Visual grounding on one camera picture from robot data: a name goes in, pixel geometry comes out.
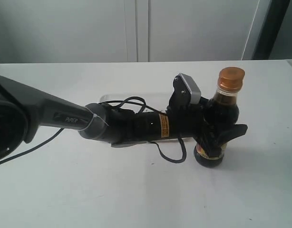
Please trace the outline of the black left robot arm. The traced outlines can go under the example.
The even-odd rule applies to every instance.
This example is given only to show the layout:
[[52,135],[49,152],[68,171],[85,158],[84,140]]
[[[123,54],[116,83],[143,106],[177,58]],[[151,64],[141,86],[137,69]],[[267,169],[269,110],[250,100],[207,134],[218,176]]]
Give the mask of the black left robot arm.
[[0,76],[0,165],[14,160],[13,152],[30,143],[40,126],[76,130],[115,148],[177,139],[178,163],[187,157],[184,138],[195,139],[210,159],[219,159],[224,144],[246,134],[245,124],[206,121],[209,101],[190,76],[177,75],[173,87],[167,109],[158,111],[139,96],[80,106]]

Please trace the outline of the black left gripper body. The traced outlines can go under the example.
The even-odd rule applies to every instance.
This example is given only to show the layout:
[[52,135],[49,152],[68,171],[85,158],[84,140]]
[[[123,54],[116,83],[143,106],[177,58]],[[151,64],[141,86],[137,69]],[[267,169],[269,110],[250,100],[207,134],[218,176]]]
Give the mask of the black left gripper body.
[[202,135],[204,129],[204,112],[199,104],[177,106],[171,98],[167,107],[169,136],[168,140],[180,138],[197,138]]

